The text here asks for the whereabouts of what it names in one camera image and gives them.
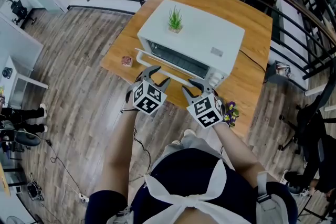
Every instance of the white oven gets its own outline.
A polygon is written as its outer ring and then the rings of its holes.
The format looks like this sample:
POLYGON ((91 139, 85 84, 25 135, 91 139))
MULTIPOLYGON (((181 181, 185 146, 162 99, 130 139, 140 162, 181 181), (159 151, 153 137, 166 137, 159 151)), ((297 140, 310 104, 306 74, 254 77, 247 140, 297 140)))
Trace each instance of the white oven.
MULTIPOLYGON (((245 30, 200 9, 171 0, 164 0, 138 32, 144 50, 139 50, 137 61, 147 54, 194 78, 207 80, 217 88, 231 73, 245 30), (169 31, 169 11, 176 7, 182 15, 182 30, 169 31)), ((187 86, 189 82, 160 70, 165 75, 187 86)))

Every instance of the floor plank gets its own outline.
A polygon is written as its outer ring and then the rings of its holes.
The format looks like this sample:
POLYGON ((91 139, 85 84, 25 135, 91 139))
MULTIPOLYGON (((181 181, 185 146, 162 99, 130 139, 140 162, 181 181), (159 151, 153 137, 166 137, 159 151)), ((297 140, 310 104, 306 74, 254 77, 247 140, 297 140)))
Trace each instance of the floor plank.
MULTIPOLYGON (((100 68, 99 62, 131 16, 82 8, 72 8, 65 15, 37 10, 34 16, 38 18, 35 25, 28 25, 25 30, 45 46, 32 77, 49 84, 50 88, 45 91, 27 87, 24 107, 37 108, 41 102, 47 105, 49 131, 44 138, 52 140, 56 153, 78 182, 80 190, 90 195, 102 169, 106 145, 113 139, 113 128, 128 86, 118 76, 100 68)), ((304 105, 312 98, 305 98, 303 92, 290 83, 263 86, 246 143, 276 179, 280 179, 285 169, 303 171, 302 156, 294 154, 295 145, 284 152, 277 150, 279 143, 293 135, 289 126, 279 120, 279 115, 295 122, 295 104, 304 105)), ((151 153, 152 164, 167 144, 182 137, 186 128, 194 129, 197 136, 220 150, 219 140, 212 129, 201 129, 186 110, 168 102, 155 116, 139 113, 135 125, 137 138, 151 153)), ((330 125, 326 125, 327 130, 334 133, 334 127, 330 125)), ((68 223, 67 220, 80 223, 86 207, 67 185, 62 203, 65 183, 76 191, 78 189, 61 164, 50 161, 51 157, 55 156, 43 142, 23 154, 22 166, 26 174, 33 173, 43 189, 45 207, 61 223, 68 223)), ((148 164, 147 154, 140 144, 134 143, 130 179, 145 174, 148 164)), ((143 177, 130 183, 129 201, 142 183, 143 177)), ((22 198, 33 213, 53 221, 53 216, 38 202, 31 201, 27 195, 22 198)), ((296 197, 296 200, 301 208, 306 198, 296 197)), ((322 213, 326 204, 323 195, 315 194, 309 208, 322 213)), ((303 223, 316 222, 312 217, 302 219, 303 223)))

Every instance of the woman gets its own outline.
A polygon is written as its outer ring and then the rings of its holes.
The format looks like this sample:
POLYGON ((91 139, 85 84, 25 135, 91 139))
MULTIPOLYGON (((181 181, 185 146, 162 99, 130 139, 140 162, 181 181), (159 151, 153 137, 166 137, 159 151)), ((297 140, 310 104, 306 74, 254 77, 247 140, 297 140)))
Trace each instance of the woman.
MULTIPOLYGON (((131 103, 125 110, 133 108, 131 103)), ((221 154, 186 130, 181 141, 165 148, 128 207, 137 113, 125 111, 113 131, 96 192, 90 196, 86 224, 257 223, 257 175, 265 169, 225 123, 218 123, 214 130, 235 171, 224 163, 221 154)), ((298 211, 287 187, 271 176, 268 181, 267 192, 285 201, 288 223, 296 223, 298 211)))
POLYGON ((28 124, 26 120, 47 117, 46 105, 41 104, 37 110, 21 110, 3 108, 5 98, 0 96, 0 129, 1 121, 11 121, 16 130, 25 129, 28 133, 43 133, 48 131, 48 127, 43 124, 28 124))

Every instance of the white bow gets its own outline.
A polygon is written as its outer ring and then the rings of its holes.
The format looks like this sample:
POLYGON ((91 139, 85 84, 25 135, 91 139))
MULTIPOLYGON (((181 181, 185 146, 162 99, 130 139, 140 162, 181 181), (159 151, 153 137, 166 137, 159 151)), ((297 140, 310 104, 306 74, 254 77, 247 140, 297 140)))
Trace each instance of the white bow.
POLYGON ((226 184, 226 170, 222 160, 219 160, 212 172, 208 189, 205 194, 183 197, 171 195, 162 184, 150 175, 145 175, 149 193, 157 200, 171 204, 167 209, 151 217, 144 224, 173 224, 187 207, 194 207, 209 214, 219 224, 248 224, 249 222, 223 207, 213 205, 207 200, 220 196, 226 184))

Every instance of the qr code cube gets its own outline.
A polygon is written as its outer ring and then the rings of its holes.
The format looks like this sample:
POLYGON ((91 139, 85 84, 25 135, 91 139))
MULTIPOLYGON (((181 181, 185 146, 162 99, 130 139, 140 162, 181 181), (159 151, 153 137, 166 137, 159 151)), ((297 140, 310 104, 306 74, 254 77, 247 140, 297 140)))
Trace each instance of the qr code cube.
POLYGON ((166 94, 145 80, 133 92, 133 106, 147 115, 155 112, 167 98, 166 94))
POLYGON ((223 120, 221 105, 221 101, 212 93, 188 106, 187 110, 206 129, 223 120))

